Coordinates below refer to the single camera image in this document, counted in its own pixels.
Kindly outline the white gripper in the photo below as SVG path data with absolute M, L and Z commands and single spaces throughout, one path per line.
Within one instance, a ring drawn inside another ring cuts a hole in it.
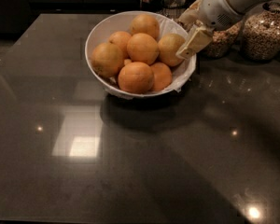
M 231 7 L 228 0 L 196 0 L 179 16 L 177 22 L 189 26 L 198 19 L 204 25 L 191 27 L 185 43 L 178 49 L 176 56 L 180 59 L 189 59 L 212 42 L 213 29 L 227 30 L 242 17 L 242 14 Z

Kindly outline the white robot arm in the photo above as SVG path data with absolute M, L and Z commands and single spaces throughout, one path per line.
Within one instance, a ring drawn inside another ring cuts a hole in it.
M 196 0 L 178 21 L 189 28 L 186 42 L 176 56 L 188 59 L 207 47 L 214 31 L 225 31 L 253 7 L 271 0 Z

